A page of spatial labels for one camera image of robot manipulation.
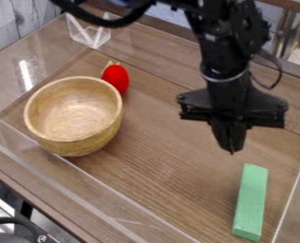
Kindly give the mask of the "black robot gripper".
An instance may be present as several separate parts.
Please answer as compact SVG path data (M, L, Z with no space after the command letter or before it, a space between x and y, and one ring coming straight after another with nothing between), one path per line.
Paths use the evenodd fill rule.
M285 127L288 102L260 91L251 75L231 82L208 82L208 87L177 96L184 120L212 124L220 147L227 151L243 150L247 130L252 126Z

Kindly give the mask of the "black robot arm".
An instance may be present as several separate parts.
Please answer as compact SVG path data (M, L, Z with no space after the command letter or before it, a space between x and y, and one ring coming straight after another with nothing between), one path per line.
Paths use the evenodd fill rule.
M202 61L205 88L177 96L184 120L206 122L220 147L243 150L247 131L255 126L283 128L288 102L267 93L276 84L264 84L251 71L256 55L276 62L263 46L271 39L271 25L255 0L109 0L130 12L108 20L82 9L72 0L51 0L68 13L104 28L132 25L158 3L182 10L196 35Z

